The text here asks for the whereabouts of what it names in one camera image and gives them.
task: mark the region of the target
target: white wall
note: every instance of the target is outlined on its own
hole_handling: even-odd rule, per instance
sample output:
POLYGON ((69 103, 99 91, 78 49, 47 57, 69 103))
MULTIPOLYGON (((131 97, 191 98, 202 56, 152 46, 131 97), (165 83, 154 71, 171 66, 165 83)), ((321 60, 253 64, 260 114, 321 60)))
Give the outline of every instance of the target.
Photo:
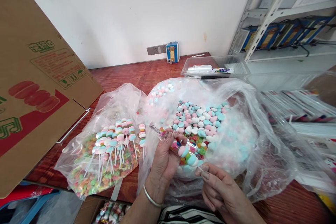
POLYGON ((146 47, 180 41, 181 55, 228 53, 247 0, 35 0, 88 68, 165 58, 146 47))

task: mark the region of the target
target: wooden table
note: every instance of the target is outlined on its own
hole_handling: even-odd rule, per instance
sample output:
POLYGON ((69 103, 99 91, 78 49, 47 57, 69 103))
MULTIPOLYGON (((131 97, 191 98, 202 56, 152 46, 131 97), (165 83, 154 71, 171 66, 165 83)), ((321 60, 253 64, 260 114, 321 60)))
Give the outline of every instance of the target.
MULTIPOLYGON (((146 95, 156 83, 168 78, 181 77, 180 73, 187 58, 181 57, 177 64, 167 64, 167 60, 141 62, 130 65, 112 66, 107 68, 93 69, 91 73, 103 86, 104 93, 111 92, 123 83, 132 83, 141 89, 146 95)), ((62 144, 55 144, 50 151, 41 159, 36 167, 27 175, 26 181, 41 184, 48 187, 67 190, 66 178, 54 170, 62 149, 69 141, 79 134, 89 121, 99 97, 91 106, 89 114, 78 124, 72 133, 62 144)), ((118 195, 118 201, 133 203, 136 198, 138 187, 138 172, 136 168, 130 175, 124 178, 118 195)), ((113 188, 99 193, 100 197, 110 199, 113 188)), ((332 215, 321 203, 318 197, 305 190, 299 183, 293 181, 282 193, 268 198, 266 203, 269 207, 268 223, 328 223, 332 215)))

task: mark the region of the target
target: bangle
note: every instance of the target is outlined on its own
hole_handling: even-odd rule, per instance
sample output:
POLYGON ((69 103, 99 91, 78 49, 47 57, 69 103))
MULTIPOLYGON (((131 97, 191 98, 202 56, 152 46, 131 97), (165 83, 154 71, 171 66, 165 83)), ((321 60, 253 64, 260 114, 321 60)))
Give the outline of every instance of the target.
POLYGON ((158 204, 156 203, 148 194, 147 190, 146 190, 146 187, 145 187, 145 183, 143 185, 143 191, 145 192, 147 198, 149 199, 149 201, 156 207, 159 207, 159 208, 162 208, 163 207, 163 204, 158 204))

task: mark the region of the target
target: electrical outlet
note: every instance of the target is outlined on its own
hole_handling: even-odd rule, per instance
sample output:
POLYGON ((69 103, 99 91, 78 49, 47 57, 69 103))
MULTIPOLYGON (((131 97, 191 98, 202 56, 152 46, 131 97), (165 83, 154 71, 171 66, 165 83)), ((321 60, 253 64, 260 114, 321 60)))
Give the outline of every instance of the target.
POLYGON ((153 49, 154 49, 154 54, 159 54, 161 51, 159 46, 155 46, 153 47, 153 49))
POLYGON ((154 55, 154 49, 153 47, 147 47, 147 52, 148 52, 148 55, 154 55))
POLYGON ((166 46, 167 46, 166 44, 165 45, 160 45, 161 53, 166 53, 167 52, 166 46))

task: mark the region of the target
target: plastic bag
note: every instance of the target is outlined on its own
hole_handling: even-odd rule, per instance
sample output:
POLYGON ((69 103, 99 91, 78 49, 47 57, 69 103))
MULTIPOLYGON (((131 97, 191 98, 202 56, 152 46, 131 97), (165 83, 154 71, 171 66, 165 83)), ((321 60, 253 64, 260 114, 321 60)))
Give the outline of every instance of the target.
MULTIPOLYGON (((180 102, 197 104, 203 111, 227 108, 224 119, 217 125, 215 139, 209 143, 207 138, 201 138, 202 142, 207 142, 208 149, 203 157, 197 154, 199 164, 209 162, 226 170, 252 202, 263 200, 280 193, 292 181, 296 164, 293 154, 274 134, 256 92, 253 86, 236 78, 168 79, 158 83, 148 95, 145 122, 147 125, 153 122, 156 128, 172 127, 180 102)), ((157 133, 149 127, 146 133, 138 193, 148 176, 158 144, 157 133)), ((186 136, 191 140, 195 135, 186 136)), ((180 163, 171 181, 166 204, 203 204, 201 199, 194 200, 201 198, 203 185, 202 179, 195 177, 196 168, 180 163), (194 198, 192 202, 187 200, 188 197, 194 198)))
MULTIPOLYGON (((67 178, 69 186, 80 199, 114 186, 138 166, 137 159, 140 155, 140 147, 137 125, 139 120, 143 120, 139 112, 139 104, 143 104, 145 99, 146 95, 130 83, 123 84, 113 92, 101 95, 97 107, 83 131, 63 149, 55 170, 60 171, 67 178), (117 146, 120 149, 117 149, 117 146, 111 147, 102 139, 108 138, 109 142, 115 140, 116 143, 118 126, 115 127, 115 125, 123 118, 129 121, 125 127, 127 131, 129 129, 128 141, 131 139, 134 141, 133 143, 132 140, 129 141, 127 145, 125 141, 123 146, 118 135, 117 146), (128 128, 128 126, 132 123, 134 128, 131 130, 131 127, 128 128), (92 154, 93 148, 102 148, 107 151, 109 147, 112 149, 109 153, 103 151, 101 155, 98 155, 97 152, 94 153, 94 156, 92 154)), ((121 135, 123 135, 123 141, 127 139, 126 134, 121 135)))

